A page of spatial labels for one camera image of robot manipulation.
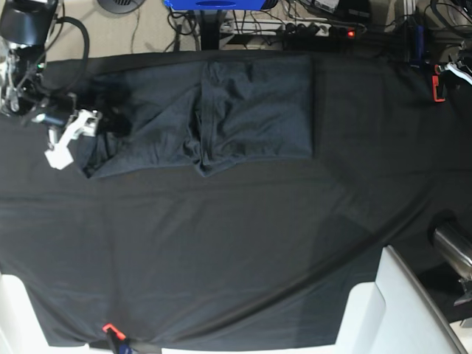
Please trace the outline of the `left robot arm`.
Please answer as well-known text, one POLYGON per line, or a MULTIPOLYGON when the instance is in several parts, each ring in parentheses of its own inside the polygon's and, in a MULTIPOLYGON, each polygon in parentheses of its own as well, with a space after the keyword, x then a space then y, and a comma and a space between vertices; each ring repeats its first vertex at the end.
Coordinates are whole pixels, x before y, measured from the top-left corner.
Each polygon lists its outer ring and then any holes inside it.
POLYGON ((435 66, 435 74, 452 74, 471 85, 471 1, 430 1, 430 9, 442 30, 461 40, 457 53, 435 66))

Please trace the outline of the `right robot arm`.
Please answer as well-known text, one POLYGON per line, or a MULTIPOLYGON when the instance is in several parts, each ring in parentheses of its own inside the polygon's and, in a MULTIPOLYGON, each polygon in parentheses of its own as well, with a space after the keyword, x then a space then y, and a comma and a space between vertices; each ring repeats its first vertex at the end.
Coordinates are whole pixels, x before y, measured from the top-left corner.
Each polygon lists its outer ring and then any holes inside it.
POLYGON ((48 129, 48 150, 56 153, 81 136, 100 133, 125 136, 131 124, 110 110, 97 111, 77 103, 73 88, 83 79, 90 37, 83 23, 66 15, 63 1, 6 1, 1 11, 1 114, 34 122, 48 129), (83 55, 69 83, 59 88, 44 85, 46 54, 60 33, 56 25, 71 24, 83 38, 83 55))

